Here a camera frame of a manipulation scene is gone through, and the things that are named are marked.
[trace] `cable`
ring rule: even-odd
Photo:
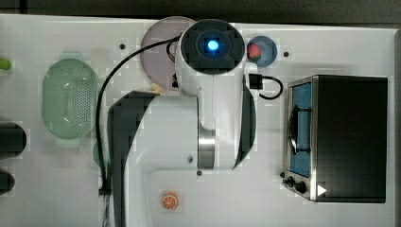
[[[175,56],[173,54],[171,54],[171,52],[170,52],[170,47],[173,43],[174,43],[173,41],[168,43],[168,45],[166,47],[166,52],[167,52],[168,58],[171,59],[171,61],[175,62]]]
[[[136,55],[151,49],[154,46],[158,46],[158,45],[162,45],[162,44],[169,44],[169,43],[173,43],[176,41],[180,40],[180,36],[177,36],[173,39],[169,39],[169,40],[165,40],[165,41],[160,41],[157,42],[155,44],[150,44],[147,45],[135,52],[133,52],[132,54],[130,54],[127,58],[125,58],[123,61],[121,61],[114,69],[113,71],[110,73],[109,76],[106,77],[106,80],[103,82],[103,85],[100,88],[99,91],[99,95],[97,98],[97,104],[96,104],[96,140],[97,140],[97,149],[99,152],[99,159],[100,159],[100,171],[101,171],[101,178],[102,178],[102,186],[99,189],[99,194],[100,195],[110,195],[112,193],[111,191],[111,174],[109,174],[108,176],[106,176],[106,169],[105,169],[105,165],[104,165],[104,159],[103,159],[103,148],[102,148],[102,143],[101,143],[101,137],[100,137],[100,109],[101,109],[101,100],[103,98],[103,94],[104,91],[106,89],[107,84],[109,83],[110,79],[112,79],[112,77],[114,76],[114,74],[117,72],[118,69],[121,68],[121,66],[123,66],[127,61],[129,61],[131,58],[135,57]]]
[[[274,78],[274,77],[269,77],[269,76],[262,76],[262,79],[271,79],[273,81],[276,81],[280,85],[280,91],[278,92],[277,95],[272,96],[272,97],[264,96],[264,95],[259,93],[260,97],[265,98],[267,100],[274,100],[274,99],[276,99],[277,97],[279,97],[283,93],[284,86],[283,86],[283,82],[280,79],[277,79],[277,78]]]
[[[110,227],[110,195],[103,197],[103,223],[102,227]]]

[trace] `green object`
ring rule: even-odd
[[[5,59],[0,59],[0,69],[10,70],[11,68],[12,68],[11,61],[8,61],[8,60],[5,60]]]
[[[92,150],[92,155],[94,156],[95,163],[100,167],[100,158],[99,158],[99,149],[97,147],[97,142],[94,145],[94,149]]]
[[[98,80],[83,61],[53,64],[44,77],[42,118],[47,129],[64,140],[87,134],[95,124]]]
[[[251,58],[250,61],[257,62],[257,61],[259,61],[261,58],[262,58],[262,56],[259,55],[259,56],[256,56],[256,57]]]

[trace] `black toaster oven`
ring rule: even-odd
[[[386,200],[386,78],[318,75],[291,82],[285,187],[310,201]]]

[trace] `oven knob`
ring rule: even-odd
[[[305,182],[300,181],[298,183],[295,183],[294,185],[295,185],[295,190],[299,191],[301,194],[304,194],[306,192]]]
[[[286,183],[289,187],[293,187],[295,181],[292,177],[289,176],[286,180],[283,180],[283,183]]]

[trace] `white table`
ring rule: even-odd
[[[98,168],[92,158],[95,132],[80,147],[59,148],[42,121],[42,83],[65,51],[79,51],[103,81],[155,21],[31,15],[0,15],[0,58],[14,61],[0,77],[0,121],[28,134],[22,155],[0,161],[16,179],[0,197],[0,226],[100,226]],[[156,172],[148,178],[153,226],[393,226],[394,59],[392,29],[235,24],[248,41],[265,35],[278,45],[276,62],[260,73],[283,82],[315,74],[386,76],[389,79],[387,201],[384,204],[310,203],[281,184],[284,99],[257,100],[257,139],[249,159],[234,172]],[[139,58],[119,71],[106,93],[111,106],[131,90],[149,90]],[[177,189],[177,212],[161,210],[160,191]]]

